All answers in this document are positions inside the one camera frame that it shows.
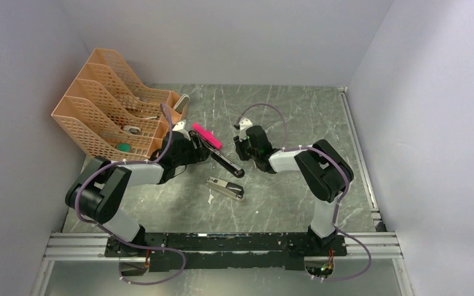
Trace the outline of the beige black stapler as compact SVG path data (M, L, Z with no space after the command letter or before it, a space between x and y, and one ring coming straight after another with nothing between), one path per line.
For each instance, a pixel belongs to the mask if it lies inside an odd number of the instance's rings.
M244 200L244 188L239 184L214 177L209 177L206 184L212 190L231 197L232 199Z

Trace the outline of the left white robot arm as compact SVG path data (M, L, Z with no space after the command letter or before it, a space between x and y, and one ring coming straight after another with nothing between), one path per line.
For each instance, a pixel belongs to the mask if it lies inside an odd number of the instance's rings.
M136 257L145 251L146 230L120 209L126 189L165 184L175 177L178 167L203 162L209 155L199 136L173 131L166 134L160 149L141 161L113 162L94 157L66 193L65 204L117 236L122 249Z

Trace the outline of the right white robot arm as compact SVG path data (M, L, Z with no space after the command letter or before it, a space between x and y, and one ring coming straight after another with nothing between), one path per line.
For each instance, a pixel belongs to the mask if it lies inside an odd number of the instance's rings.
M308 233L308 246L315 255L324 255L337 234L338 204L349 190L354 173L349 164L325 139L311 146L275 149L265 130L252 123L235 125L239 135L233 138L242 161L253 160L263 172L275 174L298 171L315 197L314 215Z

